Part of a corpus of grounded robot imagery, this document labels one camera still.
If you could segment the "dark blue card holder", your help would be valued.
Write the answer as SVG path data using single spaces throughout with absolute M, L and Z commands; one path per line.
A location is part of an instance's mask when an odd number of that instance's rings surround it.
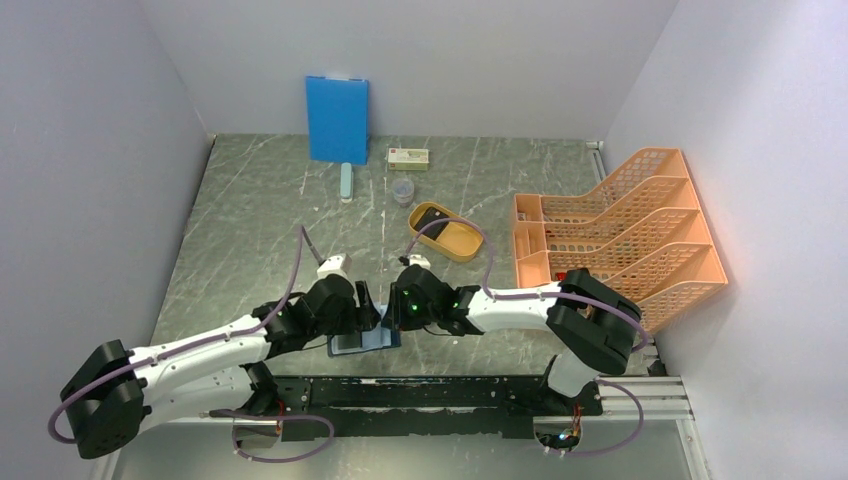
M 379 305 L 377 312 L 379 313 L 380 321 L 373 329 L 353 334 L 333 336 L 329 339 L 327 345 L 328 356 L 338 357 L 399 348 L 401 346 L 400 333 L 383 325 L 387 306 Z

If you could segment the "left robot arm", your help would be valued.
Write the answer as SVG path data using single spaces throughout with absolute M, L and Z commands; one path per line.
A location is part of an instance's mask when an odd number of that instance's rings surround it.
M 97 347 L 60 392 L 83 459 L 110 454 L 140 433 L 194 414 L 282 413 L 266 362 L 323 336 L 370 331 L 381 320 L 364 281 L 330 274 L 308 291 L 266 302 L 222 327 L 158 346 Z

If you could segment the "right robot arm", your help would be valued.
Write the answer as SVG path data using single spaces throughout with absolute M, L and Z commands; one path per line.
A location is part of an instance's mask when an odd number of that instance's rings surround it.
M 405 268 L 392 284 L 384 317 L 410 332 L 436 325 L 453 336 L 500 330 L 549 332 L 562 344 L 553 356 L 539 398 L 550 413 L 573 406 L 599 375 L 621 375 L 648 333 L 642 311 L 587 269 L 570 270 L 558 282 L 531 288 L 452 287 L 420 265 Z

